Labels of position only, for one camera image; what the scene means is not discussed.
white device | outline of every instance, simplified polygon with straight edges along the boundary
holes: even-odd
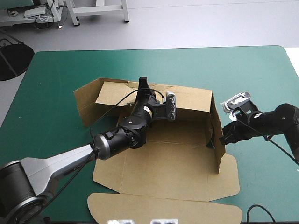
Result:
[[[46,6],[42,6],[42,7],[37,7],[37,8],[30,9],[30,10],[26,10],[24,13],[24,17],[28,18],[28,17],[32,17],[32,16],[42,15],[45,13],[46,13]]]

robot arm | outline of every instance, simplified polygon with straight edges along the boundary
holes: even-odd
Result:
[[[233,122],[223,128],[223,145],[260,136],[245,123],[264,135],[283,134],[292,150],[294,158],[299,161],[299,108],[291,104],[282,104],[270,112],[261,112],[251,102],[250,94],[239,93],[223,103],[224,112],[230,113]]]
[[[0,223],[23,224],[55,195],[58,181],[95,159],[106,160],[127,148],[146,143],[146,131],[154,120],[176,117],[172,92],[160,103],[149,89],[146,77],[139,79],[135,106],[130,116],[94,142],[47,159],[24,158],[0,168]]]

open cardboard box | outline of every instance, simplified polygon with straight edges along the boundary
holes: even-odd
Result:
[[[239,224],[238,207],[210,202],[240,191],[236,160],[219,141],[222,129],[212,91],[150,87],[176,94],[176,121],[155,121],[144,146],[97,160],[94,181],[119,194],[91,194],[88,206],[93,218],[101,224],[111,219],[149,224],[159,218],[176,218],[180,224]],[[136,82],[99,78],[75,90],[83,123],[92,124],[136,88]],[[132,94],[124,100],[114,115],[129,113],[135,98]]]

table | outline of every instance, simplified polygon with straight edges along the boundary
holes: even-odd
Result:
[[[213,90],[223,126],[229,118],[219,103],[241,91],[250,92],[265,112],[285,102],[299,105],[299,79],[279,46],[39,52],[0,128],[0,164],[45,158],[90,142],[73,90],[98,77],[137,81],[139,76],[148,76],[152,83]],[[104,119],[98,131],[115,122]],[[283,136],[273,139],[290,152]],[[299,220],[299,172],[288,157],[262,138],[228,145],[227,152],[238,161],[241,192],[216,203],[240,207],[243,220],[255,203],[278,221]],[[52,220],[92,221],[87,197],[93,192],[112,193],[93,182],[93,166],[94,162],[88,164],[44,213]],[[251,219],[269,220],[258,209]]]

gray floor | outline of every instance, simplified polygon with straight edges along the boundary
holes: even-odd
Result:
[[[107,4],[117,4],[107,0]],[[77,6],[94,1],[75,0]],[[7,31],[35,52],[48,50],[155,49],[249,45],[299,47],[299,0],[128,0],[123,16],[70,17],[62,30],[32,24]],[[0,82],[0,125],[22,76]]]

